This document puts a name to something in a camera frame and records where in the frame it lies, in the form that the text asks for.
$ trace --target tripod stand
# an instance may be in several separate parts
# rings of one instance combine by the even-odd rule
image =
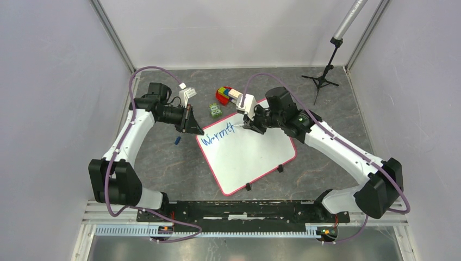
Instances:
[[[319,96],[319,91],[321,88],[325,87],[325,86],[328,86],[328,85],[334,85],[334,86],[339,86],[339,84],[337,83],[333,83],[333,82],[330,82],[329,80],[326,79],[326,76],[327,76],[327,73],[334,68],[334,66],[331,64],[332,61],[333,61],[333,58],[334,58],[334,55],[336,54],[336,51],[338,50],[338,48],[341,46],[342,44],[342,39],[341,40],[336,40],[335,38],[332,38],[331,39],[331,42],[333,43],[333,41],[336,42],[335,44],[335,48],[334,48],[334,51],[333,51],[333,54],[330,58],[330,61],[328,62],[328,65],[325,67],[325,70],[323,71],[323,74],[322,76],[320,77],[312,77],[312,76],[305,76],[305,75],[301,75],[301,77],[303,78],[308,78],[308,79],[311,79],[315,86],[317,87],[317,94],[315,95],[315,100],[314,100],[314,105],[315,105],[315,102],[317,101],[317,97]]]
[[[317,94],[315,95],[314,105],[315,105],[315,102],[317,101],[317,97],[319,96],[319,91],[321,88],[328,86],[330,84],[334,86],[339,86],[339,84],[330,82],[326,79],[327,73],[331,69],[334,68],[334,66],[331,63],[333,61],[334,55],[336,54],[336,51],[342,45],[342,36],[349,29],[349,26],[351,26],[351,23],[357,17],[362,7],[365,5],[366,1],[368,0],[356,0],[354,2],[351,9],[349,10],[349,13],[346,15],[346,17],[344,17],[344,20],[339,25],[338,30],[336,30],[333,37],[331,38],[330,42],[334,44],[334,51],[330,58],[330,61],[328,62],[328,65],[325,67],[325,70],[323,71],[322,76],[320,77],[312,77],[312,76],[305,76],[305,75],[301,76],[303,78],[311,79],[314,82],[315,86],[317,87]]]

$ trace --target blue marker writing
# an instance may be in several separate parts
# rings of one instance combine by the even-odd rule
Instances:
[[[208,145],[211,145],[213,144],[213,141],[216,139],[217,141],[220,141],[220,139],[224,138],[226,135],[228,135],[229,133],[235,133],[235,130],[234,130],[234,125],[232,125],[232,123],[230,122],[227,122],[226,123],[226,128],[213,134],[213,136],[210,137],[210,135],[207,133],[207,138],[206,139],[201,139],[202,140],[202,143],[205,145],[205,146],[208,146]]]

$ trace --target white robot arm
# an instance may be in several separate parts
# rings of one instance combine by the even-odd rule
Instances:
[[[186,88],[179,92],[181,104],[173,107],[168,103],[171,89],[161,83],[151,83],[148,94],[135,98],[136,118],[132,121],[133,111],[130,106],[127,120],[112,147],[102,159],[93,159],[88,166],[91,185],[95,199],[104,203],[104,179],[109,165],[109,159],[117,152],[109,177],[109,201],[112,204],[136,206],[148,209],[160,209],[167,200],[166,194],[152,191],[142,186],[134,171],[134,163],[139,148],[147,134],[156,122],[173,124],[181,133],[202,134],[203,130],[197,124],[188,104],[188,99],[195,95],[195,90]],[[127,136],[125,130],[131,125]],[[117,144],[123,139],[120,150]]]
[[[403,191],[402,166],[397,160],[391,158],[383,161],[371,155],[339,135],[312,111],[307,113],[298,110],[285,87],[273,88],[266,93],[269,108],[258,105],[252,95],[247,94],[243,104],[242,94],[236,92],[229,95],[237,99],[237,110],[244,114],[244,128],[260,134],[264,134],[267,128],[280,128],[286,135],[331,158],[357,181],[355,187],[330,189],[317,198],[316,203],[321,204],[329,213],[364,212],[379,219],[389,209],[399,194],[373,163],[385,170]],[[321,126],[309,115],[313,115]],[[351,148],[371,161],[352,152]]]

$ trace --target metal pole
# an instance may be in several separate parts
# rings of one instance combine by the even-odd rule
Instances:
[[[347,13],[346,17],[344,17],[344,20],[339,25],[338,30],[336,30],[336,33],[334,33],[333,38],[335,38],[336,40],[342,39],[342,36],[349,29],[349,26],[351,26],[352,22],[357,17],[359,12],[365,5],[366,1],[368,0],[356,0],[356,2],[352,5],[351,9],[349,10],[349,13]]]

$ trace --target gray mat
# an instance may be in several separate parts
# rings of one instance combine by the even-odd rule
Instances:
[[[321,75],[320,67],[262,68],[262,69],[213,69],[178,70],[173,73],[188,87],[197,91],[190,103],[200,126],[216,121],[210,115],[208,105],[217,102],[216,90],[231,86],[241,92],[248,78],[258,72],[273,73],[287,83],[305,105],[320,115],[333,129],[366,151],[371,151],[369,139],[360,117],[352,89],[342,68],[328,74],[328,80],[339,87],[321,89],[317,104],[313,106],[315,85],[302,74]],[[150,82],[161,82],[179,91],[177,83],[160,71],[145,71],[136,95],[147,92]],[[277,81],[260,76],[251,84],[248,93],[256,100],[264,98],[270,88],[280,86]],[[221,106],[223,115],[234,113],[235,107]],[[174,145],[181,136],[179,145]],[[148,132],[136,158],[135,171],[147,188],[166,192],[170,200],[250,200],[250,199],[315,199],[327,189],[343,189],[356,185],[355,180],[335,162],[319,151],[295,140],[297,157],[284,166],[284,172],[268,174],[245,189],[231,196],[224,196],[200,151],[194,135],[180,134],[174,126],[156,123]]]

